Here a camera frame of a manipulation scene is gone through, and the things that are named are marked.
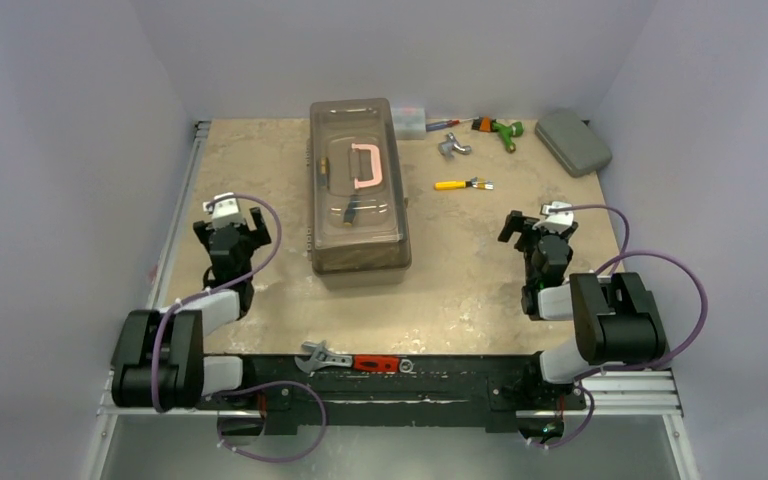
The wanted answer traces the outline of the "beige translucent plastic toolbox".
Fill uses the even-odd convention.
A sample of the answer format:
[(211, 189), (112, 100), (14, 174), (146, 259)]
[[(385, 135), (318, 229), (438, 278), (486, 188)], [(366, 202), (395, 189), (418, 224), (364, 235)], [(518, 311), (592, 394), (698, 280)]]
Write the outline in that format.
[(389, 102), (321, 101), (309, 113), (313, 273), (331, 290), (401, 282), (412, 249)]

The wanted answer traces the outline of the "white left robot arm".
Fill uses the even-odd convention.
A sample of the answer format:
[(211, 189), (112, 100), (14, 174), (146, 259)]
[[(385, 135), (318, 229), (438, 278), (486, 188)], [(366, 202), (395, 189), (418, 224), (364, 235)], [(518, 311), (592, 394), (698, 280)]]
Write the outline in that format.
[(258, 382), (244, 373), (243, 359), (206, 354), (204, 339), (249, 312), (252, 258), (272, 238), (257, 207), (249, 220), (232, 206), (208, 211), (210, 221), (193, 225), (210, 260), (202, 291), (166, 308), (133, 310), (124, 321), (111, 361), (110, 393), (118, 407), (165, 412), (219, 393), (232, 408), (244, 409), (257, 399)]

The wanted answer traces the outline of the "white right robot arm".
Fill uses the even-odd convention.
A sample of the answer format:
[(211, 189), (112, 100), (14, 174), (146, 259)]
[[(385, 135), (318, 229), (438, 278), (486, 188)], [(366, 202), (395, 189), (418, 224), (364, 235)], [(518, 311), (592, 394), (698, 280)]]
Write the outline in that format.
[(603, 366), (625, 366), (661, 359), (667, 339), (654, 296), (637, 273), (567, 272), (574, 256), (574, 220), (546, 213), (543, 218), (512, 210), (498, 235), (524, 260), (523, 313), (533, 321), (565, 321), (573, 334), (538, 354), (538, 370), (524, 376), (521, 392), (536, 407), (556, 399), (561, 384), (579, 380)]

